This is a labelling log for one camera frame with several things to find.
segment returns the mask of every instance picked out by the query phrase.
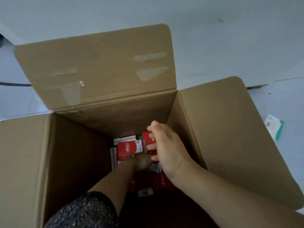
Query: fingernail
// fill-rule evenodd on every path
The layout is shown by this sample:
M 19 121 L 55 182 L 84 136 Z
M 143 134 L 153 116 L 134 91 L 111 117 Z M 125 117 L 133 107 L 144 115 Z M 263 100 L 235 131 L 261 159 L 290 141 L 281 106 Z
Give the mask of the fingernail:
M 158 124 L 159 124 L 158 121 L 153 121 L 153 122 L 151 123 L 151 126 L 157 126 Z

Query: black cable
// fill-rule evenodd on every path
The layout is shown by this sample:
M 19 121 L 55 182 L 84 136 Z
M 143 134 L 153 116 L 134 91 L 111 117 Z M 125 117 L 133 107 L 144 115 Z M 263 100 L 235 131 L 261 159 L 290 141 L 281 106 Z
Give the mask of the black cable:
M 23 87 L 31 87 L 31 84 L 19 84 L 19 83 L 10 83 L 10 82 L 1 82 L 0 86 L 23 86 Z

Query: sleeve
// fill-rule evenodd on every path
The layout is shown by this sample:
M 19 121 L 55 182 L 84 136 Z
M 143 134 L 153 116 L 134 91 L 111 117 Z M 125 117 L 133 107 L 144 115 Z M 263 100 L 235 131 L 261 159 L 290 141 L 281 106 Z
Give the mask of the sleeve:
M 93 191 L 63 207 L 44 227 L 116 228 L 118 217 L 111 200 L 103 193 Z

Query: floor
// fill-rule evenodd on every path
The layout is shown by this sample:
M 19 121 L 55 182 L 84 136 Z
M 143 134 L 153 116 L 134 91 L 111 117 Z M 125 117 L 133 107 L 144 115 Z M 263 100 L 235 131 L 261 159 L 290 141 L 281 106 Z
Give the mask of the floor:
M 8 41 L 4 41 L 0 49 L 0 81 L 26 84 L 28 80 L 13 55 L 13 49 Z M 296 78 L 275 81 L 262 88 L 251 89 L 249 93 L 263 119 L 271 114 L 285 122 L 276 145 L 304 192 L 303 86 L 304 78 Z M 48 112 L 32 87 L 0 85 L 0 120 Z

